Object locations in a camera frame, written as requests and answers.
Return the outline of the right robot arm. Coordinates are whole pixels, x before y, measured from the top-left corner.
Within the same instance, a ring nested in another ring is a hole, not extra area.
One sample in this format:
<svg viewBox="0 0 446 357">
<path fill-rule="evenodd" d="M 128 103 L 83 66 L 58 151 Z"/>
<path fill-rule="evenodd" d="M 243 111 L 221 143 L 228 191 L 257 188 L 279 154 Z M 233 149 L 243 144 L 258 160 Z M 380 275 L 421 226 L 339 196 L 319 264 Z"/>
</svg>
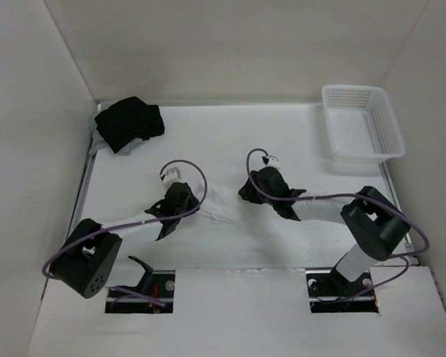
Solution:
<svg viewBox="0 0 446 357">
<path fill-rule="evenodd" d="M 344 225 L 355 244 L 321 278 L 314 278 L 316 292 L 332 289 L 349 294 L 376 263 L 388 260 L 410 230 L 401 213 L 375 187 L 365 186 L 354 196 L 322 199 L 304 189 L 290 188 L 274 167 L 251 170 L 239 189 L 240 198 L 256 205 L 270 205 L 283 219 L 317 220 Z"/>
</svg>

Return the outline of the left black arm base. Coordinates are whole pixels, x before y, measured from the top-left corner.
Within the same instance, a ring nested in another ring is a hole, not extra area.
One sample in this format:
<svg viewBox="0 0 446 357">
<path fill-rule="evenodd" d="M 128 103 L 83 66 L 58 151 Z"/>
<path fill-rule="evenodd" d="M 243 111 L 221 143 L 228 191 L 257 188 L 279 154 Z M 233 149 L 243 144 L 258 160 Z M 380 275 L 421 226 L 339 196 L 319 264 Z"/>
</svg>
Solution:
<svg viewBox="0 0 446 357">
<path fill-rule="evenodd" d="M 175 271 L 155 270 L 135 256 L 116 261 L 106 288 L 106 314 L 173 312 Z"/>
</svg>

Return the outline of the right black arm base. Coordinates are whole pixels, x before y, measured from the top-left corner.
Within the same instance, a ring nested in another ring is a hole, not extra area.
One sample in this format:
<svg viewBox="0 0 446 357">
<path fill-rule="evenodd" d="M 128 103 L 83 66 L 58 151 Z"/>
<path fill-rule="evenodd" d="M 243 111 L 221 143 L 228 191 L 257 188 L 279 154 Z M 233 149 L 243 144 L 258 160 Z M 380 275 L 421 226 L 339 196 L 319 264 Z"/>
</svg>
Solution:
<svg viewBox="0 0 446 357">
<path fill-rule="evenodd" d="M 355 282 L 349 282 L 329 270 L 306 272 L 309 307 L 312 313 L 378 313 L 378 302 L 372 287 L 372 276 L 366 271 Z"/>
</svg>

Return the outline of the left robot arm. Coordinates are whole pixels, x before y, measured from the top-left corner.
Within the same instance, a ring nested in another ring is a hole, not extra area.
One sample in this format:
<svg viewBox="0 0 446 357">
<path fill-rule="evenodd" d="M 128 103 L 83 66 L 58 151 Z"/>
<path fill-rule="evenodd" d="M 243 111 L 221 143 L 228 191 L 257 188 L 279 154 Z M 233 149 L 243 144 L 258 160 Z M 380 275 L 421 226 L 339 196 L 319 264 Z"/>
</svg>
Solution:
<svg viewBox="0 0 446 357">
<path fill-rule="evenodd" d="M 82 298 L 100 292 L 111 276 L 124 239 L 122 231 L 133 242 L 157 242 L 175 231 L 180 221 L 196 213 L 206 199 L 208 184 L 202 181 L 203 193 L 197 198 L 190 186 L 174 182 L 164 197 L 140 216 L 104 228 L 93 219 L 84 219 L 42 268 L 47 278 L 59 280 Z"/>
</svg>

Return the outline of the white tank top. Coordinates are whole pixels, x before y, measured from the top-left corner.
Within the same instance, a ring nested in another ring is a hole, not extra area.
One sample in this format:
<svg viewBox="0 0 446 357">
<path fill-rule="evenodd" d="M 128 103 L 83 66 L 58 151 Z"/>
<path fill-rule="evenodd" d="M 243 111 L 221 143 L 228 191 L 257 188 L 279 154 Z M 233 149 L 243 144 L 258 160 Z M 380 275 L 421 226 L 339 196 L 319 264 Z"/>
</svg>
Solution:
<svg viewBox="0 0 446 357">
<path fill-rule="evenodd" d="M 236 191 L 210 181 L 206 198 L 199 208 L 198 215 L 216 224 L 235 225 L 242 215 L 242 200 Z"/>
</svg>

